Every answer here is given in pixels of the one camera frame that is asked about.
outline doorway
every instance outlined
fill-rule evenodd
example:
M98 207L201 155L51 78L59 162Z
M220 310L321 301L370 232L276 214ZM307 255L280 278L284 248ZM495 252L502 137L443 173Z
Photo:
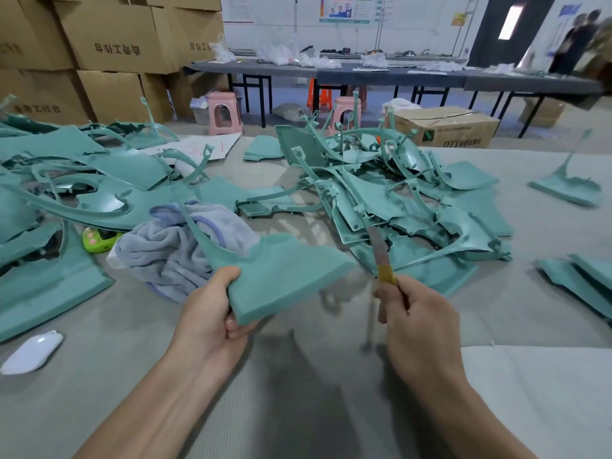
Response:
M555 0L489 0L469 66L516 64L533 42Z

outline hand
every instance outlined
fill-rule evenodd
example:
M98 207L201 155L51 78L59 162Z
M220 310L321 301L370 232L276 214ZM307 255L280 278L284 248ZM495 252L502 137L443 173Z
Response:
M200 368L206 365L221 382L234 370L247 346L247 333L257 325L239 327L233 313L228 316L227 287L240 273L238 267L223 267L189 295L168 349Z
M463 382L459 314L440 293L414 278L396 278L398 287L383 283L375 292L395 371L416 394Z

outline forearm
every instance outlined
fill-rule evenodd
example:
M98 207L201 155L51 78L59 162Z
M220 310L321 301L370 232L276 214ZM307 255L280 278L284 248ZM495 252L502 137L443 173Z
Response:
M187 354L170 348L74 459L174 459L221 385Z
M417 396L460 459L537 459L495 417L467 379L424 387Z

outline concrete floor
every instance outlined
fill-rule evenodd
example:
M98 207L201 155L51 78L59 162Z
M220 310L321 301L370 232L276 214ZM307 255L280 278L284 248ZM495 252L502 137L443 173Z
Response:
M400 91L400 97L410 99L411 89ZM274 125L287 124L288 121L274 115L266 115L266 128L261 128L261 117L259 114L259 99L256 93L251 92L250 113L247 114L242 108L243 120L245 122L245 135L273 135ZM380 110L384 102L393 97L393 89L390 87L376 87L375 90L368 89L368 111L363 115L362 121L366 125L376 125L380 116ZM448 106L468 107L471 92L451 91L448 95ZM493 109L497 93L479 93L478 100L474 106L475 110L489 114ZM289 88L279 87L273 89L273 103L279 105L284 102L305 104L307 90L302 87ZM436 107L440 105L440 97L431 95L424 96L423 107ZM530 127L525 137L517 138L523 124L518 122L518 116L524 108L522 98L515 98L510 103L506 116L500 123L496 137L493 138L490 148L517 149L530 151L546 151L565 153L572 150L582 154L610 154L612 150L612 97L603 97L590 110L584 111L572 105L566 105L565 111L557 124L551 129ZM326 114L322 113L319 120L325 120ZM208 126L195 125L193 122L172 122L169 127L176 133L182 135L207 135ZM579 143L582 132L592 128L592 136L585 142Z

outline person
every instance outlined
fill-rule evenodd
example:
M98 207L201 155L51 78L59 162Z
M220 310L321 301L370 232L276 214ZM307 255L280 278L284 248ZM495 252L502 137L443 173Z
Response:
M586 13L582 13L582 14L578 14L574 18L572 28L569 30L569 32L567 32L567 34L565 35L565 38L563 39L563 42L561 42L561 45L555 52L555 56L553 57L553 62L551 63L550 68L548 68L548 72L557 71L557 69L559 68L559 64L561 63L561 60L563 59L563 56L565 55L565 53L567 53L567 50L569 50L572 44L573 34L576 32L576 29L579 29L585 24L586 16L587 16Z
M575 28L570 41L565 46L567 51L561 53L561 57L557 62L553 60L553 65L551 65L551 68L548 70L549 72L562 75L570 75L573 72L578 61L580 61L586 48L597 33L599 28L597 20L600 14L601 10L592 11L587 16L585 24Z
M73 459L174 459L232 374L255 323L239 327L226 289L240 269L219 269L186 303L167 352ZM493 415L463 369L459 314L405 275L383 283L378 320L398 376L416 394L459 459L535 459Z

